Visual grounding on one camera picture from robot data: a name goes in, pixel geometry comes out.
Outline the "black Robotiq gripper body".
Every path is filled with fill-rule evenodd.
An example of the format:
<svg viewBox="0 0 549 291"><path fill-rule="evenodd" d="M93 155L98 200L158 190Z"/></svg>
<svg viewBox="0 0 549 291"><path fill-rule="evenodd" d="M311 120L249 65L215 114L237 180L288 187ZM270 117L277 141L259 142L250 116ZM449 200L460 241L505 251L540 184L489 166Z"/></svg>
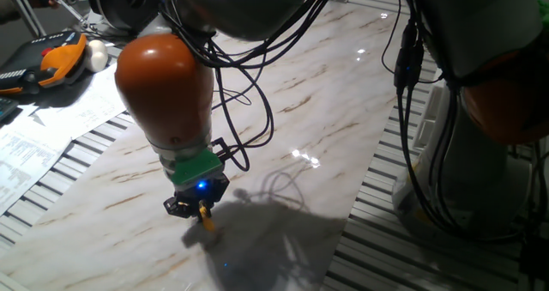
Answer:
<svg viewBox="0 0 549 291"><path fill-rule="evenodd" d="M200 179L189 188L176 191L174 196L181 203L198 204L203 200L206 204L212 205L222 199L229 184L228 177L221 173L207 179Z"/></svg>

